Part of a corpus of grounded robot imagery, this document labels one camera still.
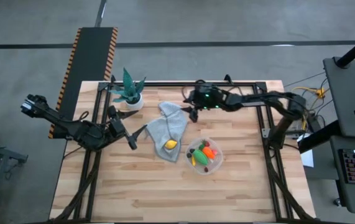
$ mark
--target gray floor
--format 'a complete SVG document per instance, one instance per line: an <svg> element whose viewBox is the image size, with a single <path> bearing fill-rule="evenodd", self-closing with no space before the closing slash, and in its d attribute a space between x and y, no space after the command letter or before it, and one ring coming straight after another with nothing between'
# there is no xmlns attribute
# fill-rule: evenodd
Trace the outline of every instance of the gray floor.
<svg viewBox="0 0 355 224"><path fill-rule="evenodd" d="M0 0L0 44L71 43L79 27L94 26L100 0ZM118 26L118 42L355 40L355 0L109 0L102 26ZM117 49L113 73L136 79L283 80L323 71L322 59L352 46L196 47ZM63 140L47 139L48 122L19 106L29 93L55 106L70 49L0 50L0 145L29 154L0 191L0 223L45 220L57 183ZM301 85L319 87L324 75ZM336 119L333 104L321 111ZM355 214L332 205L336 186L308 180L317 217L355 223Z"/></svg>

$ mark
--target wooden table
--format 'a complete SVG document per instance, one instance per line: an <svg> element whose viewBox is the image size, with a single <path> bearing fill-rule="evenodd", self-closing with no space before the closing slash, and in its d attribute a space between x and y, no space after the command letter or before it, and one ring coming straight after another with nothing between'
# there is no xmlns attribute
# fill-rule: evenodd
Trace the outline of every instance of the wooden table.
<svg viewBox="0 0 355 224"><path fill-rule="evenodd" d="M281 81L266 83L268 90L284 90ZM98 82L82 82L75 119L86 110L93 111L97 86ZM252 93L250 88L242 87L242 91ZM130 133L160 116L157 107L160 102L185 105L182 103L181 87L147 87L143 97L144 107L123 121ZM126 109L124 103L112 104L121 110ZM273 111L273 116L275 122L281 118L276 111ZM140 135L135 151L129 148L125 139L103 149L92 222L275 221L256 109L243 108L234 113L202 111L197 123L192 123L188 114L186 117L188 125L176 164L157 157L151 138L145 138L145 134ZM220 169L207 176L194 173L183 159L186 147L200 136L215 140L224 153ZM70 141L65 153L77 147L77 143ZM75 195L84 154L85 151L80 150L63 161L51 218L60 214ZM285 147L281 154L289 190L306 212L314 217L299 152ZM279 198L284 211L280 192ZM85 206L86 203L83 203L82 214L85 213Z"/></svg>

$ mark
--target black mat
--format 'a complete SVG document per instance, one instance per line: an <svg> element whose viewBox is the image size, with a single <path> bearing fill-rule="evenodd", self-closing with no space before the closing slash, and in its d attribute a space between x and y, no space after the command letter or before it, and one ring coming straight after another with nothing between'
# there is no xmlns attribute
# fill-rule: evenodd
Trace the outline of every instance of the black mat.
<svg viewBox="0 0 355 224"><path fill-rule="evenodd" d="M82 81L109 80L117 34L112 27L78 30L56 106L66 119L73 119ZM66 132L52 125L48 136L64 138Z"/></svg>

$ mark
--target orange toy carrot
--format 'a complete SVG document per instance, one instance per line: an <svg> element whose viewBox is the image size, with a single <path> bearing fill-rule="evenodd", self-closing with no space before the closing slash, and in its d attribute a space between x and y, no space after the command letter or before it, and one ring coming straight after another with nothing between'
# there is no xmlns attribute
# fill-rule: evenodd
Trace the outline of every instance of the orange toy carrot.
<svg viewBox="0 0 355 224"><path fill-rule="evenodd" d="M212 150L211 150L208 146L205 146L205 147L202 149L202 152L203 152L209 159L214 159L214 154L213 154Z"/></svg>

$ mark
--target yellow object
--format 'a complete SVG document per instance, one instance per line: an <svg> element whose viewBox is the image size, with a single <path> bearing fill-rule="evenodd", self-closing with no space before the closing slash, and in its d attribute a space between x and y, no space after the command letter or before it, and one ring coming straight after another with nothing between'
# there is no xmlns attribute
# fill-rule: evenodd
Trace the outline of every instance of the yellow object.
<svg viewBox="0 0 355 224"><path fill-rule="evenodd" d="M325 93L327 91L329 91L329 89L325 90L324 88L316 89L316 88L307 88L307 87L303 87L303 86L295 87L295 88L292 89L292 91L297 90L297 89L307 90L307 91L313 92L317 96L318 99L324 98L325 97Z"/></svg>
<svg viewBox="0 0 355 224"><path fill-rule="evenodd" d="M303 119L302 119L302 130L306 130L306 125L307 125L306 116L303 114Z"/></svg>
<svg viewBox="0 0 355 224"><path fill-rule="evenodd" d="M312 92L316 92L317 89L314 88L307 88L307 87L302 87L302 86L298 86L292 89L292 91L297 90L297 89L301 89L301 90L308 90L308 91L312 91Z"/></svg>
<svg viewBox="0 0 355 224"><path fill-rule="evenodd" d="M174 147L176 147L176 145L177 145L177 142L176 142L176 141L174 141L174 140L169 140L169 141L166 142L165 147L166 147L167 149L173 149Z"/></svg>

